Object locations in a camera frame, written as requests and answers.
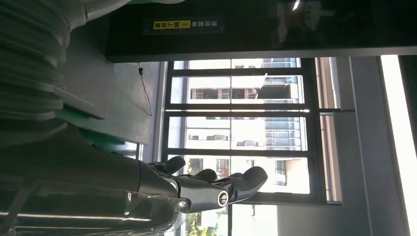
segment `black cable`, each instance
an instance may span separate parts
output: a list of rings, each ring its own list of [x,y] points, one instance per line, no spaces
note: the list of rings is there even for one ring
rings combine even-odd
[[[143,87],[144,87],[144,91],[145,91],[145,94],[146,94],[146,98],[148,99],[148,103],[149,103],[149,113],[147,112],[147,111],[145,111],[145,113],[148,115],[148,116],[152,116],[152,107],[151,107],[151,104],[150,104],[150,100],[149,100],[149,95],[148,95],[148,92],[146,91],[146,86],[145,86],[145,82],[144,82],[144,80],[143,80],[143,68],[139,65],[139,74],[141,75],[141,80],[142,80],[142,85],[143,85]]]

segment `wall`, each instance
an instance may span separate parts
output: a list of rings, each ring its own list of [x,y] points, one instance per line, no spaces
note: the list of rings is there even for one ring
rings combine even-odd
[[[279,236],[368,236],[365,209],[339,206],[278,206]]]

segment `metal bolt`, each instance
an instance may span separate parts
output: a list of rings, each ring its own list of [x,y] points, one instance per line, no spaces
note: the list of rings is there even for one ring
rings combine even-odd
[[[183,208],[185,206],[185,202],[179,202],[178,206],[179,206],[179,208]]]
[[[226,193],[221,193],[220,194],[220,196],[219,196],[219,202],[220,202],[220,204],[226,204],[226,202],[227,202],[227,194]]]

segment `glass pane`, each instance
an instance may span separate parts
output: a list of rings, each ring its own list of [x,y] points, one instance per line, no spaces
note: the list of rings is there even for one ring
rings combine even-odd
[[[227,213],[221,209],[187,214],[182,236],[226,236],[228,227]]]
[[[232,103],[304,103],[302,76],[233,76]]]
[[[340,108],[336,58],[317,58],[316,63],[320,108]]]
[[[229,156],[200,156],[186,155],[184,174],[195,175],[203,169],[216,171],[218,178],[230,175]],[[216,210],[188,214],[181,229],[183,236],[199,235],[227,235],[228,217],[227,207]]]
[[[304,88],[302,76],[173,77],[171,103],[304,103]]]
[[[300,58],[217,59],[175,61],[174,69],[295,68]]]
[[[171,103],[230,103],[230,77],[173,77]]]
[[[169,148],[230,149],[230,118],[171,117]]]
[[[232,149],[307,150],[304,117],[233,117]]]
[[[232,235],[278,236],[277,206],[233,204]]]
[[[333,116],[320,116],[325,165],[326,196],[329,202],[341,202],[339,161],[337,158],[336,133]]]
[[[304,117],[171,117],[168,147],[307,150]]]
[[[244,173],[252,166],[262,167],[268,180],[260,192],[310,193],[307,158],[232,156],[231,163],[231,173]]]

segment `ribbed hose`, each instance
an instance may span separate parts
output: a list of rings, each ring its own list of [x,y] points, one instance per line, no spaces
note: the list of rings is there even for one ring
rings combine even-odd
[[[0,0],[0,119],[49,120],[62,109],[71,31],[129,0]]]

